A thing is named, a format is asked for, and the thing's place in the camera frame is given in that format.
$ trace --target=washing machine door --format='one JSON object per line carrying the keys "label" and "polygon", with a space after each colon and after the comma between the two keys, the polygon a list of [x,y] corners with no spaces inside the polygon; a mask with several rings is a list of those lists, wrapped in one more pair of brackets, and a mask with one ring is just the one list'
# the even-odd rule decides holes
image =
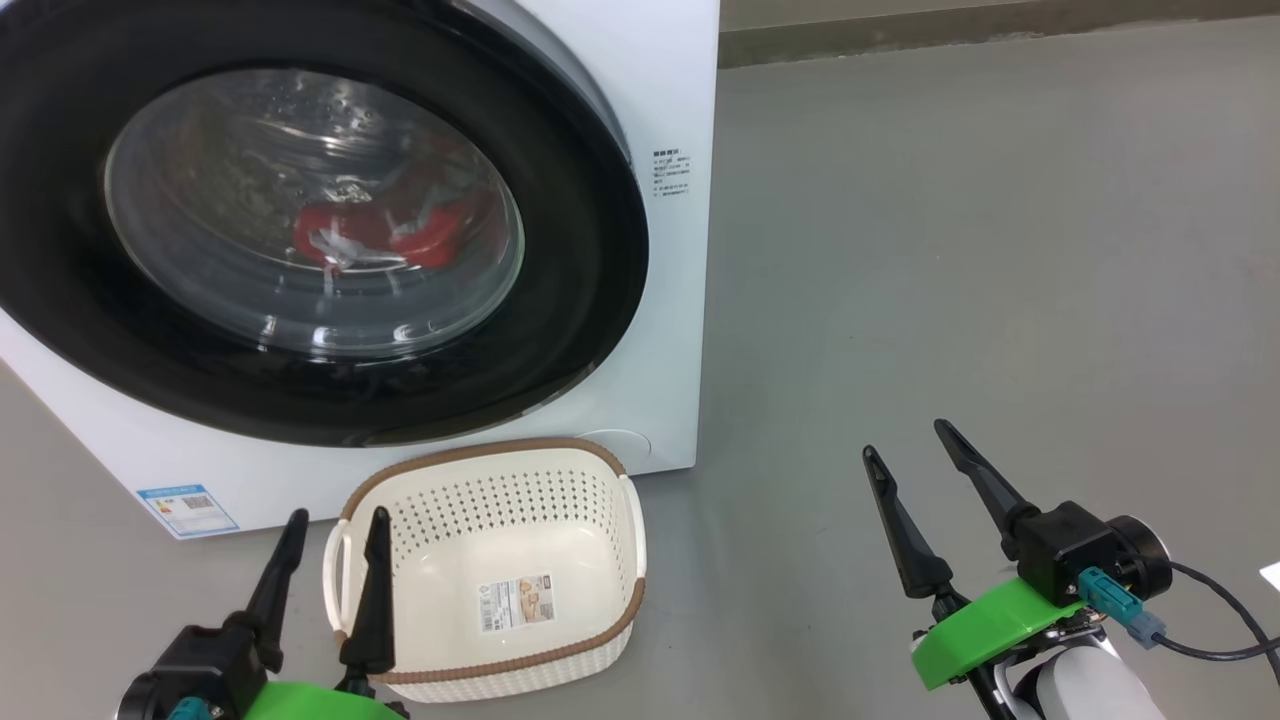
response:
{"label": "washing machine door", "polygon": [[604,360],[644,286],[641,196],[589,90],[453,3],[14,0],[0,306],[236,433],[517,416]]}

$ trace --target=gray floor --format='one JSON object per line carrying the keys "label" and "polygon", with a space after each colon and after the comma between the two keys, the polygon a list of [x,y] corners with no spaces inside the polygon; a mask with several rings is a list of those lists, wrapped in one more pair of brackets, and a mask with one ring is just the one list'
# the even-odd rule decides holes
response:
{"label": "gray floor", "polygon": [[[1140,515],[1280,632],[1280,20],[724,73],[703,446],[643,478],[650,584],[609,671],[416,717],[977,719],[925,693],[859,468],[878,445],[961,589],[1009,577],[929,423],[1033,500]],[[184,623],[243,602],[273,533],[177,543],[0,379],[0,693],[108,717]],[[311,534],[285,678],[338,665]],[[1179,583],[1188,643],[1251,642]],[[1261,661],[1121,652],[1172,720],[1270,716]]]}

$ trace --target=wall baseboard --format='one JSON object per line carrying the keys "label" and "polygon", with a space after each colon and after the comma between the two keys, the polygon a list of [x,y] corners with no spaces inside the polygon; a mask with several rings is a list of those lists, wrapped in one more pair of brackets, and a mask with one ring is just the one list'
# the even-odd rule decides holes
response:
{"label": "wall baseboard", "polygon": [[1275,14],[1280,14],[1280,0],[1028,0],[722,32],[719,67],[1075,35],[1139,23]]}

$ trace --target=perforated holes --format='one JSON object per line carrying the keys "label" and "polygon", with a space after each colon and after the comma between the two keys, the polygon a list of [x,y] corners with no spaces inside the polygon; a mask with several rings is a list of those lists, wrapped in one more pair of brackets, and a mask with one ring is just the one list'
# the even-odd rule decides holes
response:
{"label": "perforated holes", "polygon": [[413,489],[393,503],[394,568],[422,548],[509,525],[576,520],[599,528],[625,580],[618,539],[616,479],[572,468],[539,468]]}

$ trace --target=basket handle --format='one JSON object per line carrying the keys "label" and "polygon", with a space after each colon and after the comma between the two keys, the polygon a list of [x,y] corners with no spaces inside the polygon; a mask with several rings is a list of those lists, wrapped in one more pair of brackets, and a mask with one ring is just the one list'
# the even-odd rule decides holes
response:
{"label": "basket handle", "polygon": [[649,570],[649,543],[644,533],[644,512],[640,510],[640,496],[636,495],[636,486],[627,475],[618,475],[622,480],[622,492],[627,496],[627,506],[631,510],[631,532],[636,537],[636,578],[644,578]]}
{"label": "basket handle", "polygon": [[[351,578],[351,536],[347,534],[349,520],[338,520],[329,539],[324,546],[324,564],[320,570],[320,580],[324,584],[324,611],[329,618],[329,625],[337,630],[346,630],[343,616],[346,615],[347,600],[349,600]],[[338,588],[338,550],[342,550],[342,588]],[[338,601],[342,593],[343,602]]]}

